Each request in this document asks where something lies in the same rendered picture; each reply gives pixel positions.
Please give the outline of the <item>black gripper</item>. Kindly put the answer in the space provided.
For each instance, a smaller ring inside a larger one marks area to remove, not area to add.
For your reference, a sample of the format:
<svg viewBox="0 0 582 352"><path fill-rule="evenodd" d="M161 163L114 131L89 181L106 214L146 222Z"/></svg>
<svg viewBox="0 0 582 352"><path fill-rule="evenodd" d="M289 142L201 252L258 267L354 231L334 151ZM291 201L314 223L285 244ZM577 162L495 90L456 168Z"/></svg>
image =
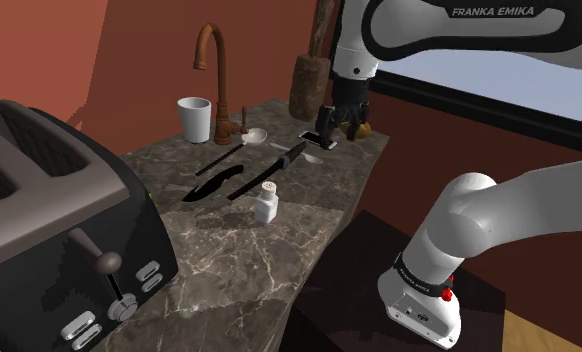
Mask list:
<svg viewBox="0 0 582 352"><path fill-rule="evenodd" d="M330 143L332 133L338 128L336 113L347 113L348 141L355 141L360 127L367 122L369 103L367 95L370 80L356 80L336 76L332 87L333 106L321 105L315 121L315 131L320 143Z"/></svg>

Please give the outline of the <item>yellow-brown round fruit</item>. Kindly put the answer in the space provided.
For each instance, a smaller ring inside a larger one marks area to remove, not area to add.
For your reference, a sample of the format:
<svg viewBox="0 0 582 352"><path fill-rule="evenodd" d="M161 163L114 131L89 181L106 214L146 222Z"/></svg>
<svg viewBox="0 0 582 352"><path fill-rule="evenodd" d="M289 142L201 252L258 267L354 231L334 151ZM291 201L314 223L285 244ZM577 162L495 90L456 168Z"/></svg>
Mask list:
<svg viewBox="0 0 582 352"><path fill-rule="evenodd" d="M339 129L344 135L347 135L348 131L349 131L349 126L350 126L350 124L348 122L343 122L339 125ZM365 122L365 123L359 125L359 127L355 133L355 138L356 139L364 139L364 138L368 137L370 135L370 133L371 133L370 123Z"/></svg>

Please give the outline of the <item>black and white phone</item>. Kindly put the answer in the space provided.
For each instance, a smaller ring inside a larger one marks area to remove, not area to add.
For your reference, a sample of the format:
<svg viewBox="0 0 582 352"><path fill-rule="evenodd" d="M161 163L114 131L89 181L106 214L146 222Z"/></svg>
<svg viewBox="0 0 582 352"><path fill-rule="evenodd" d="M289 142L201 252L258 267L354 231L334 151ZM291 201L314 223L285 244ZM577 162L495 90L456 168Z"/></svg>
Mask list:
<svg viewBox="0 0 582 352"><path fill-rule="evenodd" d="M298 135L298 137L300 139L303 139L303 140L305 140L307 142L310 142L310 143L312 143L314 145L317 145L317 146L321 147L324 150L333 150L338 145L338 143L336 141L330 140L327 143L327 146L326 147L323 147L322 144L321 144L321 137L318 134L316 134L314 132L311 132L311 131L308 131L308 130L305 130L305 131L301 132Z"/></svg>

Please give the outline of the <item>small white spoon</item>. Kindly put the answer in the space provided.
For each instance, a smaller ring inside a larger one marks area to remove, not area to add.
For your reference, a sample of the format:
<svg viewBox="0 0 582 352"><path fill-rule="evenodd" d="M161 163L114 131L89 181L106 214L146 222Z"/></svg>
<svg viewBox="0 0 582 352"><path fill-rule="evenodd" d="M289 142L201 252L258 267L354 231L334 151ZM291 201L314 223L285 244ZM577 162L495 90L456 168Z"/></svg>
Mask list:
<svg viewBox="0 0 582 352"><path fill-rule="evenodd" d="M279 144L276 144L276 143L271 143L271 146L274 148L280 149L280 150L289 151L289 148L282 146L282 145L279 145ZM313 164L322 164L323 163L322 159L315 157L313 155L310 155L306 152L302 152L301 155L309 163L313 163Z"/></svg>

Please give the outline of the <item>brown wooden mallet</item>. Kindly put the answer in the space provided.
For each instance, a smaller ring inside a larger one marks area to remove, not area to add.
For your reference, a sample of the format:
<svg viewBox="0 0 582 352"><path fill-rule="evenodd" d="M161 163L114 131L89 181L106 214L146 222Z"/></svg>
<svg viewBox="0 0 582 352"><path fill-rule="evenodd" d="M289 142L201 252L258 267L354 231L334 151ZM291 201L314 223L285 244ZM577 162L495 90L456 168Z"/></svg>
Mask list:
<svg viewBox="0 0 582 352"><path fill-rule="evenodd" d="M296 59L289 94L289 114L297 120L311 121L319 111L325 95L331 61L322 56L334 0L317 0L307 54Z"/></svg>

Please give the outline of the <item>white salt shaker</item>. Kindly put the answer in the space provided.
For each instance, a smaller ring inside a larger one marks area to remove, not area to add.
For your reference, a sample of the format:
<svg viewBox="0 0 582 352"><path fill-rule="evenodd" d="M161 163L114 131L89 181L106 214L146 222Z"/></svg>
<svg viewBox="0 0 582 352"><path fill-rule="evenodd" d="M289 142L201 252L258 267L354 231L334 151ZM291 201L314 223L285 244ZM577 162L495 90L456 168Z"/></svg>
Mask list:
<svg viewBox="0 0 582 352"><path fill-rule="evenodd" d="M274 182L265 181L261 184L260 194L256 198L255 219L258 222L270 223L277 215L279 198Z"/></svg>

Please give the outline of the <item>brown curved faucet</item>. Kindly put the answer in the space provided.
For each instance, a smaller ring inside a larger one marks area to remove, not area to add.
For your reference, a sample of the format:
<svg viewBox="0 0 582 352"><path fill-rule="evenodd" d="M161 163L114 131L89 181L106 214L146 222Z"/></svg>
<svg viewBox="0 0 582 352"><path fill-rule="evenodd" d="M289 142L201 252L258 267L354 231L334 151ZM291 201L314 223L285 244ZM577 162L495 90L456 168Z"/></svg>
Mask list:
<svg viewBox="0 0 582 352"><path fill-rule="evenodd" d="M229 145L234 134L246 134L247 117L242 118L242 123L238 124L229 120L227 111L227 72L226 72L226 51L224 37L219 27L214 23L207 23L202 26L196 41L193 68L204 71L206 66L206 50L210 37L213 37L216 45L217 57L217 108L215 115L214 143L217 145Z"/></svg>

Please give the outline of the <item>all-black knife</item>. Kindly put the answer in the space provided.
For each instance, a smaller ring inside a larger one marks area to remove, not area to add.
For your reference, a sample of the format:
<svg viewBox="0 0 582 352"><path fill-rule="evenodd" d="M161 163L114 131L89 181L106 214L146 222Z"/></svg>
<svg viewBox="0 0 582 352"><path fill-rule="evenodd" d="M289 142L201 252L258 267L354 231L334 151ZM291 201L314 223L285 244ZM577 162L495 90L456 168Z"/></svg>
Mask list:
<svg viewBox="0 0 582 352"><path fill-rule="evenodd" d="M182 201L183 202L196 202L201 199L208 197L210 194L217 191L226 180L229 180L235 175L242 174L244 172L244 166L242 164L234 165L223 171L220 171L203 186L197 186L187 193Z"/></svg>

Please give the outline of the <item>white cup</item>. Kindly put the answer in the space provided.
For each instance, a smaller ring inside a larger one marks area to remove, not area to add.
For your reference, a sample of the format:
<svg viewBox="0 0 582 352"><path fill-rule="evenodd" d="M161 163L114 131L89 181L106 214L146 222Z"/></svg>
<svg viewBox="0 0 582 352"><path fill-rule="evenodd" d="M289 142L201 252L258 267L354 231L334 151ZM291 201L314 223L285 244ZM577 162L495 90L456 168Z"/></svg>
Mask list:
<svg viewBox="0 0 582 352"><path fill-rule="evenodd" d="M183 137L192 144L205 143L210 137L211 102L200 97L184 97L177 101Z"/></svg>

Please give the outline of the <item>black-framed window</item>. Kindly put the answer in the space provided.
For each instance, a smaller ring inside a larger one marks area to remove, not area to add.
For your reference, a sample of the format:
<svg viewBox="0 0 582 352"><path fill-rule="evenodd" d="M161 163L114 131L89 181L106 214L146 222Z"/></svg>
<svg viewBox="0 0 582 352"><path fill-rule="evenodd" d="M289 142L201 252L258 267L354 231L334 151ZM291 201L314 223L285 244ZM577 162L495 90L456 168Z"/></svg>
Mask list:
<svg viewBox="0 0 582 352"><path fill-rule="evenodd" d="M582 0L341 0L332 63L333 79L582 151Z"/></svg>

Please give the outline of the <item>dark robot stand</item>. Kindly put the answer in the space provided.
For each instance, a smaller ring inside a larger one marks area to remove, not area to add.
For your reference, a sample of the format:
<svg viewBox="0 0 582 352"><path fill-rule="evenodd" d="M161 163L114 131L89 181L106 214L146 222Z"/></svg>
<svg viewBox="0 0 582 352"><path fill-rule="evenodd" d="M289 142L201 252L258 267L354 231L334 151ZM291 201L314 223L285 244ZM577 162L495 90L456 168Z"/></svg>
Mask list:
<svg viewBox="0 0 582 352"><path fill-rule="evenodd" d="M327 246L296 296L279 352L502 352L505 293L460 267L462 332L444 351L392 321L378 278L410 237L367 211Z"/></svg>

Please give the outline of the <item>black and grey toaster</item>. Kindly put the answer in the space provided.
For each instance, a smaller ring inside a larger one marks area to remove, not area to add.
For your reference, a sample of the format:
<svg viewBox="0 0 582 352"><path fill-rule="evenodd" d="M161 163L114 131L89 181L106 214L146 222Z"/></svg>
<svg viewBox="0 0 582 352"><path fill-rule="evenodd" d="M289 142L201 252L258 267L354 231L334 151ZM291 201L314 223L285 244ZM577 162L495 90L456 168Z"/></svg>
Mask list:
<svg viewBox="0 0 582 352"><path fill-rule="evenodd" d="M158 210L123 160L0 100L0 352L92 352L177 272Z"/></svg>

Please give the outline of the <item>long black-handled knife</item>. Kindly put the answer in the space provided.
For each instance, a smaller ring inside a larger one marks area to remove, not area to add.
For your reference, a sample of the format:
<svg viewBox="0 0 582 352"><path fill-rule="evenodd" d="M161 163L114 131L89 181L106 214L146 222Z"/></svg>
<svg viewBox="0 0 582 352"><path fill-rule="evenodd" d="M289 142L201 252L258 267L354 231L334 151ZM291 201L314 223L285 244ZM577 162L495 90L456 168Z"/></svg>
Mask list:
<svg viewBox="0 0 582 352"><path fill-rule="evenodd" d="M246 192L253 189L255 186L259 185L260 183L266 181L270 176L276 173L278 170L285 170L306 148L307 143L301 142L295 145L289 151L286 151L284 154L278 157L277 161L272 164L269 168L265 171L257 175L251 181L247 182L245 185L240 187L239 189L235 190L233 193L227 196L229 201L233 201L238 197L242 196Z"/></svg>

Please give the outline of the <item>black-handled white spoon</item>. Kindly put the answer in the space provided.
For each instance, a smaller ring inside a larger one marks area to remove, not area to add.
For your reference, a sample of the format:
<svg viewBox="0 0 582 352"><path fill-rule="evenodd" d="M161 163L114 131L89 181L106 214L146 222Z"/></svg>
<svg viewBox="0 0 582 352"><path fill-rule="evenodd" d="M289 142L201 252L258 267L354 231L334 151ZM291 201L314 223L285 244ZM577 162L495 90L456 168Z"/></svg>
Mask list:
<svg viewBox="0 0 582 352"><path fill-rule="evenodd" d="M230 155L237 152L238 150L240 150L244 146L246 146L246 145L250 145L250 146L260 145L266 140L266 138L267 138L267 132L264 129L250 128L247 133L241 135L242 142L240 144L234 146L232 149L230 149L229 151L224 153L222 156L218 157L217 159L215 159L214 161L212 161L211 163L209 163L208 165L206 165L205 167L200 169L198 172L195 173L195 175L196 176L203 175L205 172L212 169L214 166L216 166L217 164L219 164L220 162L222 162L223 160L225 160Z"/></svg>

